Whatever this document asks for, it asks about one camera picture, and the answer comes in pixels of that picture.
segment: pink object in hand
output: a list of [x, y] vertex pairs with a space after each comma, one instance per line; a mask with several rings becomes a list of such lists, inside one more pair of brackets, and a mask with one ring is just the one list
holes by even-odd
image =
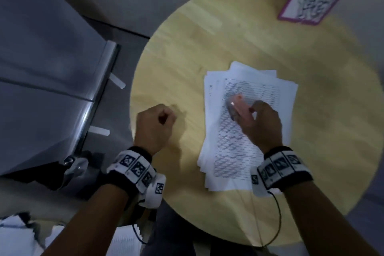
[[245, 123], [251, 124], [254, 121], [252, 113], [249, 110], [250, 106], [245, 102], [242, 94], [232, 96], [230, 102], [238, 115], [244, 119]]

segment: floor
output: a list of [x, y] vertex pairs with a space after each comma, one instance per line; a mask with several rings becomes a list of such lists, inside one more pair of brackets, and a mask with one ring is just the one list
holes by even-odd
[[[129, 121], [130, 89], [137, 62], [148, 39], [108, 25], [88, 22], [105, 38], [121, 45], [113, 73], [126, 83], [125, 89], [108, 81], [92, 125], [111, 131], [108, 137], [89, 133], [84, 150], [104, 154], [103, 167], [107, 167], [121, 150], [132, 145]], [[82, 202], [47, 190], [35, 184], [0, 179], [0, 216], [20, 211], [30, 211], [34, 218], [68, 222]], [[351, 224], [384, 255], [384, 162], [382, 162], [371, 186], [358, 205], [348, 214]], [[149, 235], [150, 225], [144, 227], [144, 238]], [[203, 242], [195, 245], [198, 256], [209, 255], [209, 246]], [[281, 256], [307, 255], [303, 243], [270, 247], [272, 253]]]

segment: black and white wristband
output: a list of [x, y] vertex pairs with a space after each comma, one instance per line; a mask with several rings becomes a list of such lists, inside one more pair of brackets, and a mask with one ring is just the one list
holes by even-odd
[[267, 152], [264, 162], [257, 167], [257, 170], [251, 169], [251, 179], [255, 182], [256, 177], [254, 175], [252, 177], [252, 170], [253, 173], [257, 171], [258, 178], [266, 190], [279, 188], [284, 191], [292, 185], [313, 180], [308, 167], [291, 148], [285, 146]]
[[145, 193], [156, 176], [151, 166], [152, 157], [140, 147], [122, 151], [107, 168], [107, 182], [125, 190], [129, 196]]

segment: round wooden table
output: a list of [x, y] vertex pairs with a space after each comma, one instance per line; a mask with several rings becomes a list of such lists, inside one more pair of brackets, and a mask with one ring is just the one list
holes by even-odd
[[[379, 79], [359, 53], [354, 36], [333, 17], [319, 26], [282, 22], [287, 0], [192, 0], [158, 28], [137, 65], [131, 123], [158, 103], [178, 113], [169, 146], [154, 158], [167, 176], [164, 199], [203, 231], [260, 246], [275, 235], [272, 198], [251, 191], [209, 192], [197, 166], [204, 137], [206, 71], [228, 70], [236, 60], [258, 70], [276, 69], [299, 85], [291, 147], [313, 172], [315, 183], [345, 215], [375, 174], [384, 142]], [[283, 195], [282, 227], [272, 245], [300, 235]]]

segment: hand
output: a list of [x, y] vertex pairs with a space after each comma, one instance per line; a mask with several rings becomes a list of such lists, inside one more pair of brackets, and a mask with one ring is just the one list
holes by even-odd
[[251, 123], [240, 116], [234, 119], [242, 128], [243, 133], [265, 154], [274, 147], [282, 146], [281, 122], [277, 111], [261, 100], [256, 101], [250, 112], [257, 112], [256, 119]]
[[134, 145], [155, 155], [167, 144], [175, 121], [176, 115], [164, 104], [140, 112], [136, 119]]

